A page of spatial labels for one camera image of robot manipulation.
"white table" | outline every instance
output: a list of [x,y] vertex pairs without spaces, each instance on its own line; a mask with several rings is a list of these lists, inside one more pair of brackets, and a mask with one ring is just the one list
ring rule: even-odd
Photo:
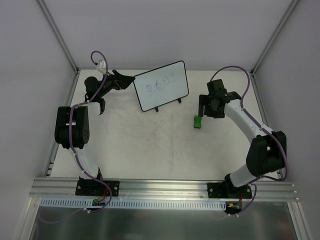
[[[143,70],[120,70],[134,76]],[[241,167],[249,142],[228,117],[202,118],[202,128],[195,129],[198,97],[208,94],[207,82],[214,71],[187,71],[189,95],[159,107],[159,112],[142,112],[134,85],[126,90],[112,90],[105,97],[104,114],[90,119],[88,148],[104,178],[163,180],[223,180]],[[72,104],[84,101],[84,80],[102,75],[96,70],[82,70]],[[243,72],[224,71],[216,79],[225,88],[240,95],[247,86]],[[257,100],[250,87],[244,104],[261,119]],[[72,156],[59,146],[52,177],[78,177]]]

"black mounting plate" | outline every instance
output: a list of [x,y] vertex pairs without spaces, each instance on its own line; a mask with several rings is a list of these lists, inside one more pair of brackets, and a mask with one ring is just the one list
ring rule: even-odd
[[252,199],[251,188],[248,185],[238,187],[235,192],[227,192],[221,188],[221,182],[208,182],[207,192],[209,199],[239,199],[242,194],[243,199]]
[[[111,181],[111,180],[104,180],[103,181],[105,184],[108,184],[108,186],[111,189],[112,192],[112,197],[118,197],[119,195],[119,190],[120,190],[120,182],[119,181]],[[102,196],[105,192],[105,188],[102,184],[98,184],[98,187],[85,187],[81,186],[80,181],[77,182],[76,184],[76,189],[75,189],[75,195],[76,196]],[[110,192],[108,191],[106,193],[106,196],[110,196]]]

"black whiteboard border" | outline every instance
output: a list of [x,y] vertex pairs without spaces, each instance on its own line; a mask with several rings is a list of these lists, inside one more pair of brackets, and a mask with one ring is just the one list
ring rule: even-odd
[[139,95],[138,95],[138,92],[137,92],[137,88],[136,88],[135,80],[133,81],[133,85],[134,85],[135,93],[136,93],[136,96],[137,96],[137,98],[138,98],[139,105],[140,105],[140,108],[141,108],[141,111],[142,111],[142,112],[144,112],[144,113],[145,113],[145,112],[147,112],[147,111],[150,111],[150,110],[152,110],[152,109],[155,109],[155,108],[161,107],[161,106],[166,105],[166,104],[168,104],[168,103],[172,103],[172,102],[174,102],[174,101],[177,101],[178,99],[182,99],[182,98],[184,98],[184,97],[186,97],[186,96],[188,96],[188,95],[189,95],[189,85],[188,85],[188,78],[187,78],[186,64],[185,64],[185,62],[184,62],[184,61],[180,60],[180,61],[176,61],[176,62],[173,62],[173,63],[167,64],[167,65],[164,65],[164,66],[161,66],[161,67],[158,67],[158,68],[155,68],[155,69],[149,70],[149,71],[145,71],[145,72],[143,72],[143,73],[139,73],[139,74],[137,74],[137,75],[135,75],[135,76],[134,76],[134,77],[137,77],[137,76],[140,76],[140,75],[142,75],[142,74],[147,74],[147,73],[150,73],[150,72],[152,72],[152,71],[155,71],[155,70],[158,70],[158,69],[162,69],[162,68],[165,68],[165,67],[167,67],[167,66],[170,66],[170,65],[173,65],[173,64],[177,64],[177,63],[180,63],[180,62],[182,62],[182,63],[183,63],[183,66],[184,66],[184,73],[185,73],[185,80],[186,80],[186,88],[188,89],[188,93],[187,93],[187,95],[185,95],[185,96],[179,97],[179,98],[174,99],[174,100],[172,100],[172,101],[168,101],[168,102],[166,102],[166,103],[164,103],[164,104],[161,104],[161,105],[159,105],[159,106],[155,106],[155,107],[150,108],[150,109],[148,109],[148,110],[143,110],[143,109],[142,109],[142,106],[141,106],[140,99],[139,99]]

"green object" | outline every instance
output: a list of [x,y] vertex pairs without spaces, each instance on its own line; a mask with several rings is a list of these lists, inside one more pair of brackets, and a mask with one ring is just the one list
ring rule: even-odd
[[201,120],[202,120],[202,116],[194,116],[194,125],[193,125],[193,127],[195,129],[200,129],[202,127]]

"white wall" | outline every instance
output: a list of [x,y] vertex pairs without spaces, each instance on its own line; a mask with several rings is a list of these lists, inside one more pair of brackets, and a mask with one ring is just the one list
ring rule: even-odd
[[250,70],[291,0],[45,0],[79,67],[92,48],[112,68]]
[[35,0],[0,3],[0,235],[11,240],[74,73]]
[[314,239],[320,239],[320,2],[300,1],[257,73],[270,125],[287,136],[295,181]]

